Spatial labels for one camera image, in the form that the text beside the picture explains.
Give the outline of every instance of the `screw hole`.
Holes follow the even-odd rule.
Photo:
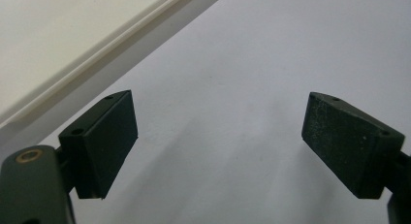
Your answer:
[[[25,221],[21,224],[40,224],[40,220],[39,219],[30,219],[30,220],[27,220],[27,221]]]
[[[16,158],[17,163],[28,163],[38,159],[42,155],[42,151],[40,149],[30,149],[25,152],[19,154]]]
[[[72,131],[72,135],[79,135],[82,133],[82,131],[84,131],[83,129],[75,129]]]

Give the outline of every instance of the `black rectangular block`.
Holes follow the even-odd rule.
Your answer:
[[[80,198],[107,196],[137,137],[129,90],[102,99],[59,135]]]
[[[302,138],[335,175],[362,199],[378,199],[387,164],[404,136],[350,104],[311,92]]]

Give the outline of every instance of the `brass screw hole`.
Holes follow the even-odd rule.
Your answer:
[[[34,161],[42,156],[43,151],[40,149],[30,149],[19,154],[16,158],[17,163],[28,163]]]

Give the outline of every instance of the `white table surface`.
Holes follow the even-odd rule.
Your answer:
[[[410,3],[218,1],[42,141],[132,89],[140,138],[78,223],[388,223],[390,192],[356,199],[300,131],[318,91],[411,133]]]

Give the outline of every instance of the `white surface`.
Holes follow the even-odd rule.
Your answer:
[[[38,144],[217,0],[179,0],[38,108],[0,129],[0,162]]]
[[[388,223],[390,193],[357,200],[300,130],[318,91],[409,136],[410,3],[220,0],[43,141],[133,90],[140,138],[78,223]]]
[[[0,127],[178,0],[0,0]]]

